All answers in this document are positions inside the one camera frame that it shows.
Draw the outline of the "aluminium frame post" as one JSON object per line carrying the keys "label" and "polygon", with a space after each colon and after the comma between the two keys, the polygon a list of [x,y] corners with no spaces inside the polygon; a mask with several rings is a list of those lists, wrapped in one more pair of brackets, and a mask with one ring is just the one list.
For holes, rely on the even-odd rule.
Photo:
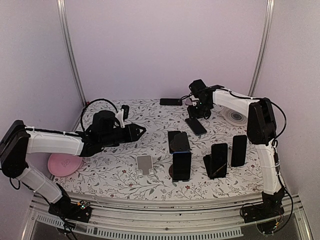
{"label": "aluminium frame post", "polygon": [[73,76],[74,84],[76,91],[78,93],[80,102],[82,106],[85,106],[87,103],[85,92],[83,89],[83,85],[80,80],[79,70],[76,63],[76,58],[72,46],[72,39],[69,30],[68,18],[67,18],[67,11],[66,11],[66,4],[64,0],[57,0],[57,10],[59,15],[59,21],[61,25],[62,35],[66,47],[66,52],[70,64],[71,73]]}
{"label": "aluminium frame post", "polygon": [[268,40],[270,36],[270,31],[272,27],[274,7],[275,7],[274,0],[266,1],[266,10],[265,10],[265,16],[264,16],[264,22],[263,22],[261,41],[260,41],[259,51],[258,51],[258,55],[257,55],[257,59],[256,59],[256,63],[255,63],[255,67],[252,75],[251,84],[248,91],[248,95],[251,97],[255,94],[255,91],[258,86],[260,73],[262,70],[263,61],[264,61]]}

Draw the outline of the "black folding phone stand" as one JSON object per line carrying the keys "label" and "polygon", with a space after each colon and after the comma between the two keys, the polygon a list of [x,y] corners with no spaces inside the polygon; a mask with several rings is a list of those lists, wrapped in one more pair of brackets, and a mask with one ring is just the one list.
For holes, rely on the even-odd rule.
{"label": "black folding phone stand", "polygon": [[225,178],[227,176],[227,157],[213,159],[210,154],[203,157],[207,176],[210,180]]}

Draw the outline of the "pink bowl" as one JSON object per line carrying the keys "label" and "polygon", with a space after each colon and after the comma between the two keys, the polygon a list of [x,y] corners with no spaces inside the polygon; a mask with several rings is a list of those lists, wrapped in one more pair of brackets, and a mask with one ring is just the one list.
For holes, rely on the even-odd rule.
{"label": "pink bowl", "polygon": [[83,158],[70,154],[53,153],[50,155],[47,168],[56,177],[67,177],[75,173],[83,162]]}

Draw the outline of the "right aluminium frame post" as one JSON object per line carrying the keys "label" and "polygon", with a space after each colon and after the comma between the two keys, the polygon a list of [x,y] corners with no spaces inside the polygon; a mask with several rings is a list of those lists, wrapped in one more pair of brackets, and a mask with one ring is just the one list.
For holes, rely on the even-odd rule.
{"label": "right aluminium frame post", "polygon": [[263,61],[264,61],[268,40],[270,36],[270,31],[272,27],[274,7],[275,7],[274,0],[266,1],[266,10],[265,10],[265,16],[264,16],[264,22],[263,22],[261,41],[260,41],[259,51],[258,51],[258,55],[257,55],[257,59],[256,59],[256,63],[255,63],[255,67],[252,75],[251,84],[248,91],[248,95],[251,97],[255,94],[255,91],[258,86],[260,73],[262,70]]}

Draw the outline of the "front aluminium rail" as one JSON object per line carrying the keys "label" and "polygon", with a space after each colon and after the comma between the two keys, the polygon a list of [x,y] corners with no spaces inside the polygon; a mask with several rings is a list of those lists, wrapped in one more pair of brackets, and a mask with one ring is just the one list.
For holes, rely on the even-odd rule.
{"label": "front aluminium rail", "polygon": [[74,222],[72,235],[110,240],[311,240],[313,234],[298,195],[282,201],[279,232],[266,235],[270,220],[246,223],[244,205],[260,204],[260,194],[200,200],[132,200],[71,194],[89,201],[88,223]]}

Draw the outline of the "purple phone at back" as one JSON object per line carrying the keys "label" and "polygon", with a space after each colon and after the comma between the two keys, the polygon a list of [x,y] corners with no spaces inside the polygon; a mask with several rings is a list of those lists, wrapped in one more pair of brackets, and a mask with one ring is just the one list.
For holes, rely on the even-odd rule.
{"label": "purple phone at back", "polygon": [[187,106],[192,106],[193,105],[193,101],[190,98],[187,98],[184,103]]}

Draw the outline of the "floral table mat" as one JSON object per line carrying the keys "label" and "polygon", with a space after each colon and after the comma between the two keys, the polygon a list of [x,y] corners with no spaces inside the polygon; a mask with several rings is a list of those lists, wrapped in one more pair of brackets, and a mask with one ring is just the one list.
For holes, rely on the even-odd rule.
{"label": "floral table mat", "polygon": [[[224,178],[207,176],[203,157],[213,144],[232,144],[233,137],[245,135],[247,125],[233,126],[216,105],[209,119],[201,119],[207,133],[196,136],[188,127],[185,106],[161,106],[157,99],[127,100],[128,122],[145,127],[140,140],[107,147],[103,152],[84,158],[79,169],[54,181],[67,192],[91,196],[146,201],[213,200],[250,194],[263,190],[263,175],[257,150],[248,143],[245,164],[227,168]],[[168,132],[186,132],[191,147],[190,180],[172,182],[169,168],[173,157],[169,152]],[[137,156],[151,155],[154,175],[138,176]]]}

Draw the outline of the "blue phone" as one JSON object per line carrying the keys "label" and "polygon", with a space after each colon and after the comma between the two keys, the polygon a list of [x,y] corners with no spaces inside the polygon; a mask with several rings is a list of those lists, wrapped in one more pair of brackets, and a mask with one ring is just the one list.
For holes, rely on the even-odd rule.
{"label": "blue phone", "polygon": [[172,154],[178,152],[181,149],[180,134],[181,131],[169,131],[168,132],[168,147],[169,152]]}

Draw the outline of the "silver phone stand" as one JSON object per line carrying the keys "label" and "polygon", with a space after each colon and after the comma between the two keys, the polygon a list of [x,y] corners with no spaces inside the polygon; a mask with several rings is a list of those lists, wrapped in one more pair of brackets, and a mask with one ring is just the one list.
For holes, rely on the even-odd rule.
{"label": "silver phone stand", "polygon": [[139,177],[154,175],[153,158],[151,155],[136,157],[137,174]]}

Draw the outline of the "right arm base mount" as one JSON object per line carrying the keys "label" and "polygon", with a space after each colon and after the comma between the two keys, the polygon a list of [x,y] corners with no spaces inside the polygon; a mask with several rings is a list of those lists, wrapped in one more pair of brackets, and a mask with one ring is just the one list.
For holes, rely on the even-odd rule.
{"label": "right arm base mount", "polygon": [[262,192],[262,203],[245,203],[239,211],[240,216],[245,223],[251,223],[269,218],[282,216],[285,213],[282,200],[285,197],[284,189],[274,193],[267,194]]}

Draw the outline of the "white patterned plate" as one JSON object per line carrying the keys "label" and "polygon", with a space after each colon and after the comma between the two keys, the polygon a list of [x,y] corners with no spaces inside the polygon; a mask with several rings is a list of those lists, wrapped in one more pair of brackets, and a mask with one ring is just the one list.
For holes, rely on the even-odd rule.
{"label": "white patterned plate", "polygon": [[248,122],[247,117],[230,108],[224,107],[220,112],[220,114],[225,121],[227,121],[229,124],[233,126],[244,127],[247,125],[247,122]]}

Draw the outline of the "black phone front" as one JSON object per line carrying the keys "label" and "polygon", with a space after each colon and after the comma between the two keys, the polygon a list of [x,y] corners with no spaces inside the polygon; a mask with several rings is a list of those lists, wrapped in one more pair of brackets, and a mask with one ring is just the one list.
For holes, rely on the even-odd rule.
{"label": "black phone front", "polygon": [[210,178],[225,178],[227,175],[228,144],[219,143],[211,146]]}

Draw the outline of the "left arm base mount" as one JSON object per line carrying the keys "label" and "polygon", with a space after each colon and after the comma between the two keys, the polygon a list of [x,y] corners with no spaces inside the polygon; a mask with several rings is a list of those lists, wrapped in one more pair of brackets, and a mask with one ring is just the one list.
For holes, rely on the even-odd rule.
{"label": "left arm base mount", "polygon": [[92,215],[92,207],[89,201],[80,200],[72,203],[67,192],[57,183],[62,197],[56,203],[50,203],[48,213],[63,219],[88,223]]}

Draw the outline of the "black stand wooden base front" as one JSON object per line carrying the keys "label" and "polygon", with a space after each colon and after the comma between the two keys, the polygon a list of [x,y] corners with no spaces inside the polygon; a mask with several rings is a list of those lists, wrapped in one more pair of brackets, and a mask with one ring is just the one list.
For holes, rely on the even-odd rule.
{"label": "black stand wooden base front", "polygon": [[172,182],[188,182],[191,179],[190,168],[174,168],[174,166],[171,165],[168,173],[172,179]]}

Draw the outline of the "black phone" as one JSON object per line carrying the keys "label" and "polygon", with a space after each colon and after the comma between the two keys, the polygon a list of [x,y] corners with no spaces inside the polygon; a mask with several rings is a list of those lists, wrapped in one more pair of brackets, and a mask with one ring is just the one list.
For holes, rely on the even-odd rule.
{"label": "black phone", "polygon": [[232,139],[231,167],[242,167],[245,165],[247,152],[247,136],[236,135]]}
{"label": "black phone", "polygon": [[227,175],[228,144],[219,143],[211,146],[210,178],[225,178]]}
{"label": "black phone", "polygon": [[179,98],[161,98],[159,104],[161,106],[181,106],[182,100]]}
{"label": "black phone", "polygon": [[187,182],[191,178],[191,162],[192,153],[176,152],[173,154],[172,163],[172,181],[173,182]]}

